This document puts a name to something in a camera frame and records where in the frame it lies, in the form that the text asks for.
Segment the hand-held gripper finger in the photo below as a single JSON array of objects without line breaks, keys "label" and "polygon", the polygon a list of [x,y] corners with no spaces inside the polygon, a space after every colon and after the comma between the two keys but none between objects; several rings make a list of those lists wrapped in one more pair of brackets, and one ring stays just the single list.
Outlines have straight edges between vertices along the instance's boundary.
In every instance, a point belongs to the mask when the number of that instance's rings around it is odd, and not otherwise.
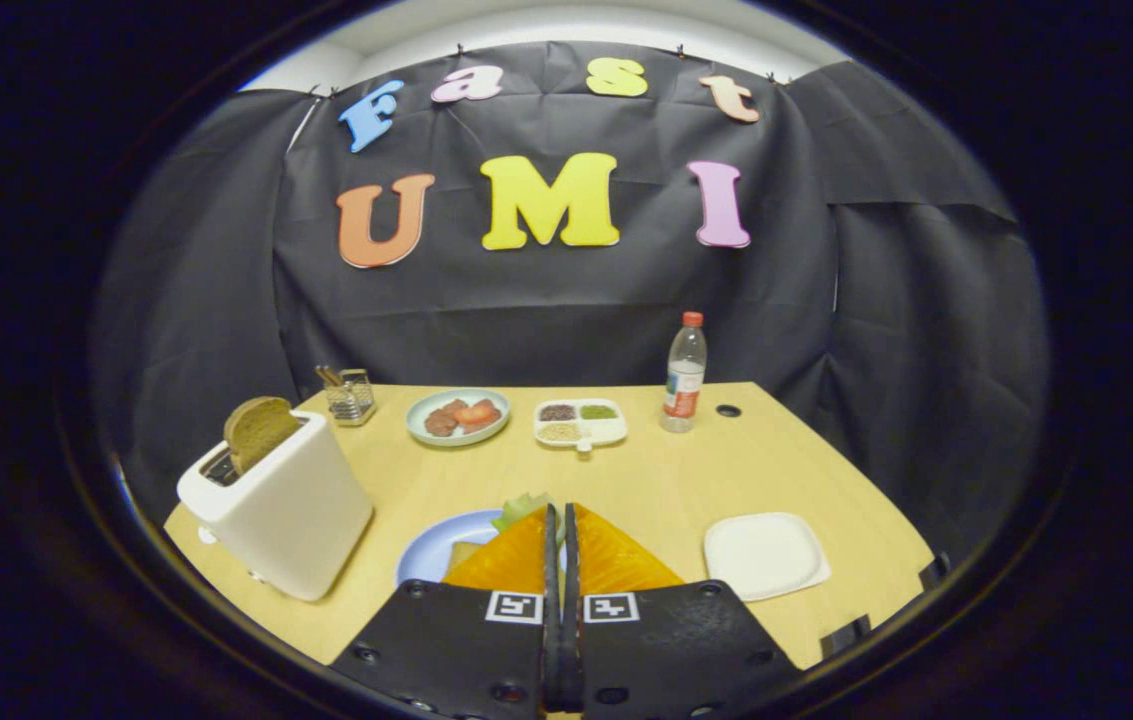
[{"label": "hand-held gripper finger", "polygon": [[583,719],[731,719],[802,674],[725,582],[588,592],[615,556],[566,503],[563,696]]},{"label": "hand-held gripper finger", "polygon": [[531,544],[537,593],[406,581],[337,657],[337,674],[403,715],[544,715],[560,650],[557,513]]}]

